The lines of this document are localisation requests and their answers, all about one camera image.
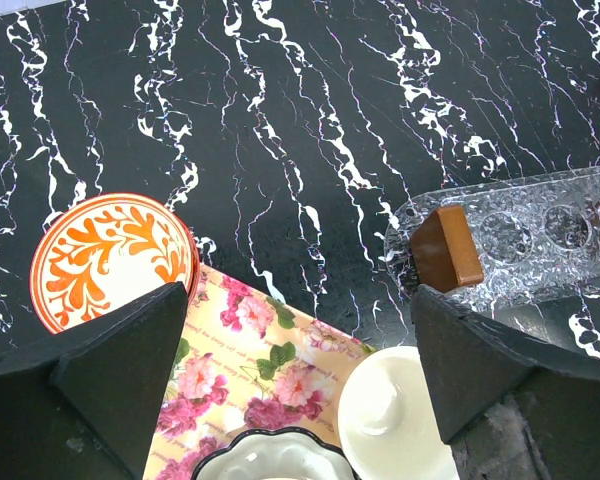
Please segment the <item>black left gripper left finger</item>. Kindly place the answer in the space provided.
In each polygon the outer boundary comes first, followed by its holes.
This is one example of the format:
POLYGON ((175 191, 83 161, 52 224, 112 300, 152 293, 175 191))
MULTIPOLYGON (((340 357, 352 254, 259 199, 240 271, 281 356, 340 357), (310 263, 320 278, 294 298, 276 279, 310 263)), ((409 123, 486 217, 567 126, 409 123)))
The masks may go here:
POLYGON ((163 285, 0 355, 0 479, 139 479, 188 295, 163 285))

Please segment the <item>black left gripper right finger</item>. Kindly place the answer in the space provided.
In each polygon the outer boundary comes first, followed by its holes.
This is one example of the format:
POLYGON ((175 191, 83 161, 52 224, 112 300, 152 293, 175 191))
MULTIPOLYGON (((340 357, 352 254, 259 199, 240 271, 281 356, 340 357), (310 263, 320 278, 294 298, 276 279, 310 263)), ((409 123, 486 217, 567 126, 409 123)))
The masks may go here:
POLYGON ((600 479, 600 359, 457 305, 411 302, 439 435, 462 479, 600 479))

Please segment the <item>clear holder with wooden ends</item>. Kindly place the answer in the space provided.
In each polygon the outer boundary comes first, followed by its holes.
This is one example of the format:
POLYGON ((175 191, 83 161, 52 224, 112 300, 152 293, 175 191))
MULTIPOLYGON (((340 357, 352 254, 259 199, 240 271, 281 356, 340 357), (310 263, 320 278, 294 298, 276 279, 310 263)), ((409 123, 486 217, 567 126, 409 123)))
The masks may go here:
POLYGON ((409 246, 420 282, 442 293, 474 287, 493 299, 589 283, 600 278, 600 199, 439 206, 409 246))

